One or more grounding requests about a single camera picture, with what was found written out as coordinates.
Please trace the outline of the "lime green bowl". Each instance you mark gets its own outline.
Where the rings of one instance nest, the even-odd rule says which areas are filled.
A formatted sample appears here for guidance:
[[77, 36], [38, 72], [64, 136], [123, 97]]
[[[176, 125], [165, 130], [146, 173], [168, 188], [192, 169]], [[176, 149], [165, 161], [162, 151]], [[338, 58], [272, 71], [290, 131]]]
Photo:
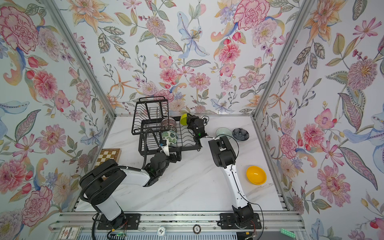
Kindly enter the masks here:
[[185, 113], [183, 114], [181, 117], [180, 117], [180, 124], [182, 126], [187, 126], [188, 125], [188, 122], [189, 122], [189, 116], [190, 114], [189, 113]]

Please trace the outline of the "green leaf pattern bowl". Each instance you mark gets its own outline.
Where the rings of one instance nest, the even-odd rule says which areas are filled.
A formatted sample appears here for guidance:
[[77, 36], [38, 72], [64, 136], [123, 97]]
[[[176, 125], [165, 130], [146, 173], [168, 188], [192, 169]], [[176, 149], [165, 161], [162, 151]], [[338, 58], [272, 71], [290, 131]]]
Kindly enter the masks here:
[[173, 130], [162, 132], [162, 139], [168, 142], [170, 146], [176, 146], [178, 138], [178, 134]]

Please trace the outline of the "pink striped bowl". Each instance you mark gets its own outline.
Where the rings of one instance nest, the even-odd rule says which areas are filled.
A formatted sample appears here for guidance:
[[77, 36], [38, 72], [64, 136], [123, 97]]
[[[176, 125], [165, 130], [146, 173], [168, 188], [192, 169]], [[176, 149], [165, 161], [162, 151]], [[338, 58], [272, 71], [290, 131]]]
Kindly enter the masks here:
[[164, 118], [161, 122], [161, 127], [165, 128], [165, 126], [169, 126], [169, 125], [177, 127], [177, 122], [173, 118]]

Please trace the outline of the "black wire dish rack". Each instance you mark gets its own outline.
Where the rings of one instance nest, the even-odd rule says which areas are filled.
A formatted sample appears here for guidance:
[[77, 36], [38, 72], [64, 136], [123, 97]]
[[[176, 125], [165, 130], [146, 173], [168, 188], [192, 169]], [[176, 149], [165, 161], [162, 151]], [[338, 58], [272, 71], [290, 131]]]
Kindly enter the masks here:
[[193, 136], [193, 132], [181, 124], [181, 117], [169, 115], [169, 102], [165, 97], [144, 97], [136, 102], [132, 134], [138, 135], [139, 153], [141, 156], [153, 155], [165, 145], [166, 134], [176, 133], [176, 142], [170, 143], [170, 152], [177, 148], [182, 151], [199, 151], [201, 143]]

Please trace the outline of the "black white patterned bowl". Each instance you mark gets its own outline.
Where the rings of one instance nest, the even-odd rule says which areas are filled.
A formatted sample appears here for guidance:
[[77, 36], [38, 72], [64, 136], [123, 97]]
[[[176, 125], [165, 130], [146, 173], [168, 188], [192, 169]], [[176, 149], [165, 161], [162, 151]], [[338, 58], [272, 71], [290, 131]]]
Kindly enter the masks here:
[[177, 127], [172, 126], [172, 125], [165, 126], [165, 130], [166, 130], [166, 131], [172, 131], [172, 132], [174, 132], [174, 133], [177, 133], [177, 132], [178, 132]]

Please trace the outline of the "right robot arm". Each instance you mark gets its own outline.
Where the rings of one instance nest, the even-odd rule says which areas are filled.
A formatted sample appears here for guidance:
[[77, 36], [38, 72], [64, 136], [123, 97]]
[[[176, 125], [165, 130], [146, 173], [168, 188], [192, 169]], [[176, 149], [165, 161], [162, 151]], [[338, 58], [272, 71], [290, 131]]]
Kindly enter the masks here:
[[254, 220], [254, 210], [250, 201], [245, 197], [237, 171], [237, 158], [239, 153], [233, 149], [230, 139], [232, 136], [219, 134], [215, 137], [209, 136], [205, 131], [208, 123], [207, 118], [186, 114], [186, 126], [193, 132], [194, 139], [199, 141], [209, 138], [210, 151], [215, 165], [222, 171], [226, 178], [228, 187], [232, 193], [232, 209], [235, 225], [244, 229], [246, 225]]

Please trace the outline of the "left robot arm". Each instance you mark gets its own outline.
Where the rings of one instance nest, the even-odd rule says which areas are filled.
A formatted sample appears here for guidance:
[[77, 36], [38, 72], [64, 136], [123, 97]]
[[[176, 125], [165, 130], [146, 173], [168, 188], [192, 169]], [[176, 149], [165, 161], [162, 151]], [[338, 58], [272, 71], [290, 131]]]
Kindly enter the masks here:
[[156, 153], [144, 169], [120, 166], [115, 160], [109, 159], [81, 178], [80, 198], [91, 204], [108, 221], [121, 222], [124, 212], [113, 197], [115, 190], [120, 185], [150, 187], [159, 180], [170, 163], [177, 163], [181, 159], [180, 148], [174, 153]]

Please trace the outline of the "pale celadon bowl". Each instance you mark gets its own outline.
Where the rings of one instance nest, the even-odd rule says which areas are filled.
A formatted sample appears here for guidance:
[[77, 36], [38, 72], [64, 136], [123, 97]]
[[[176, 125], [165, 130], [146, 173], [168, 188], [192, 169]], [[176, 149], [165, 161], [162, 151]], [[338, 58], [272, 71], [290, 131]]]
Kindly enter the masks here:
[[220, 137], [224, 137], [224, 136], [232, 139], [233, 138], [232, 131], [225, 127], [218, 128], [216, 130], [215, 139], [219, 139]]

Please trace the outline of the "dark blue grey bowl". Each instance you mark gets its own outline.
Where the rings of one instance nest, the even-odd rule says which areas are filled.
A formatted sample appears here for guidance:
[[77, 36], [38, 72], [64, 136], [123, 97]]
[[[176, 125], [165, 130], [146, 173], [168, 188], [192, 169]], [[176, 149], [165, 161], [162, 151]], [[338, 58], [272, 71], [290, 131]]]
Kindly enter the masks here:
[[236, 128], [232, 131], [233, 138], [237, 141], [247, 141], [250, 137], [247, 130], [242, 128]]

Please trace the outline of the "wooden chessboard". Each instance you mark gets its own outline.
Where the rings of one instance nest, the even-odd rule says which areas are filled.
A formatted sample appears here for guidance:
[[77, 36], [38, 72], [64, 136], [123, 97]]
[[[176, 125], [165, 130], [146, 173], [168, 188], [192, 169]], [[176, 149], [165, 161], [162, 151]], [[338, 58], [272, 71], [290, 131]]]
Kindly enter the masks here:
[[98, 167], [109, 159], [113, 159], [116, 163], [118, 163], [120, 156], [121, 149], [102, 149], [94, 165], [94, 168]]

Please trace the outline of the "yellow bowl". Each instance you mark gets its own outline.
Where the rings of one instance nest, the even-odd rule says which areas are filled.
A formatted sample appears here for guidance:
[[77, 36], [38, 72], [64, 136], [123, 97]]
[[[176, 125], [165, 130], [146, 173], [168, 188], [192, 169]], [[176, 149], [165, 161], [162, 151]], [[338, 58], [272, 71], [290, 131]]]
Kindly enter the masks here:
[[247, 179], [250, 183], [254, 185], [263, 185], [267, 181], [267, 174], [266, 172], [257, 166], [250, 166], [248, 167], [246, 171]]

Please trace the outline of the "green connector block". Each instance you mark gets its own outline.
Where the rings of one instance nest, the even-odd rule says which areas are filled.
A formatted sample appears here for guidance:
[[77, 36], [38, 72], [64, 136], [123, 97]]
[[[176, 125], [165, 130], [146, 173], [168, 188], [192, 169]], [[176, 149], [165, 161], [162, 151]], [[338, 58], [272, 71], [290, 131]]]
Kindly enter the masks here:
[[281, 234], [290, 237], [292, 239], [296, 239], [296, 234], [294, 232], [288, 231], [286, 229], [281, 229]]

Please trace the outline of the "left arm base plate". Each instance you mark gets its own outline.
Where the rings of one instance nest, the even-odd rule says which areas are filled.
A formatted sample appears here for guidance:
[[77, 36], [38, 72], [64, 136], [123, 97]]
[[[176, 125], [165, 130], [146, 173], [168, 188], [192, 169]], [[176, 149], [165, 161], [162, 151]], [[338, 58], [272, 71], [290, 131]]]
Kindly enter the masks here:
[[108, 220], [104, 214], [101, 215], [97, 230], [138, 230], [140, 214], [120, 214], [114, 220]]

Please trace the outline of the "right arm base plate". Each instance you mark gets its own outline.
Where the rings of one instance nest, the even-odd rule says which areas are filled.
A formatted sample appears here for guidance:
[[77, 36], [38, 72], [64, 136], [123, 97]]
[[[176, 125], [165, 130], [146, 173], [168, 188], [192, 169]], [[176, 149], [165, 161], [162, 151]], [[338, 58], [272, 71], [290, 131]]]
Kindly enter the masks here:
[[220, 213], [220, 219], [217, 221], [217, 226], [222, 230], [261, 230], [262, 221], [257, 213], [248, 220], [239, 220], [234, 213]]

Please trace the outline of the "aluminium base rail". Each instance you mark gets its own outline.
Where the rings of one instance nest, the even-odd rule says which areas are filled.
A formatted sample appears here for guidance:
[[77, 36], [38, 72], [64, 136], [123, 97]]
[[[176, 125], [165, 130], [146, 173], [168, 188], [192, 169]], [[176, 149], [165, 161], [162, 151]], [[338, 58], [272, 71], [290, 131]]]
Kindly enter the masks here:
[[128, 222], [115, 231], [93, 212], [60, 214], [49, 225], [50, 239], [65, 227], [79, 227], [79, 240], [105, 240], [107, 234], [122, 240], [282, 240], [292, 232], [295, 240], [307, 240], [302, 217], [297, 212], [257, 211], [246, 227], [238, 227], [230, 212], [128, 212]]

